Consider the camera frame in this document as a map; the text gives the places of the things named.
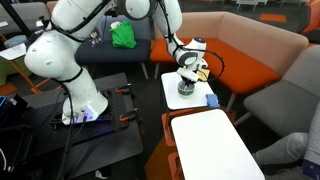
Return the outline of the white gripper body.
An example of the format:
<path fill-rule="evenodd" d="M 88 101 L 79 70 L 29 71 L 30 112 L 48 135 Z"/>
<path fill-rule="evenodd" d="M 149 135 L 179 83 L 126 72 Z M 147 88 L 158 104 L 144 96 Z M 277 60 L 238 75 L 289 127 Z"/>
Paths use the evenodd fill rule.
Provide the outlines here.
<path fill-rule="evenodd" d="M 207 62 L 202 59 L 197 62 L 195 62 L 192 65 L 184 66 L 184 67 L 179 67 L 177 70 L 177 73 L 185 78 L 186 80 L 189 80 L 191 82 L 198 82 L 199 76 L 197 75 L 197 71 L 199 69 L 207 69 L 208 64 Z"/>

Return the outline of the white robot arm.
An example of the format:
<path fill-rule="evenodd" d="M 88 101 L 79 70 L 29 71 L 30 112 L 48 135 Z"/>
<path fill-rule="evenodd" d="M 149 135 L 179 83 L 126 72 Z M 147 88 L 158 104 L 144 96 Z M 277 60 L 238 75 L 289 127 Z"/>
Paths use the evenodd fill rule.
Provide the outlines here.
<path fill-rule="evenodd" d="M 203 59 L 206 42 L 194 38 L 184 44 L 176 35 L 183 21 L 177 0 L 58 0 L 48 27 L 29 45 L 24 62 L 34 74 L 52 78 L 66 89 L 69 96 L 62 108 L 65 125 L 95 121 L 108 107 L 108 100 L 79 62 L 116 56 L 113 47 L 89 45 L 89 35 L 112 10 L 130 20 L 151 17 L 187 85 L 197 82 L 197 71 L 207 66 Z"/>

